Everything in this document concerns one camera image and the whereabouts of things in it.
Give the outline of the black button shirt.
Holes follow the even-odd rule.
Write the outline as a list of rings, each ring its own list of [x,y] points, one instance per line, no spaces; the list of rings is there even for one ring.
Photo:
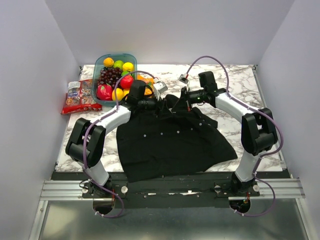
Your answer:
[[[178,97],[168,94],[160,109],[139,110],[117,128],[118,155],[130,183],[205,172],[237,159],[216,120],[197,107],[170,112],[177,101]]]

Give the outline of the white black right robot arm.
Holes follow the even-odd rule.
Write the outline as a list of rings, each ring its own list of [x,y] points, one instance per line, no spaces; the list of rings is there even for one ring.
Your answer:
[[[198,74],[202,89],[191,91],[183,87],[180,98],[173,105],[174,113],[191,111],[193,104],[208,103],[222,110],[241,123],[241,144],[244,152],[235,178],[230,183],[230,191],[241,196],[248,190],[259,165],[261,153],[269,151],[278,141],[275,125],[272,123],[272,112],[268,108],[257,109],[234,98],[224,88],[218,88],[213,72],[205,71]]]

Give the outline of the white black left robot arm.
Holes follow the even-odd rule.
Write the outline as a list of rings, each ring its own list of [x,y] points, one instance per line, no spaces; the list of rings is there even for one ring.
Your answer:
[[[155,109],[161,94],[168,89],[163,81],[147,85],[134,80],[128,94],[108,112],[92,120],[79,118],[73,127],[65,147],[65,153],[82,167],[84,173],[94,182],[93,191],[101,198],[107,197],[111,185],[110,175],[105,170],[101,157],[108,133],[130,120],[132,111]]]

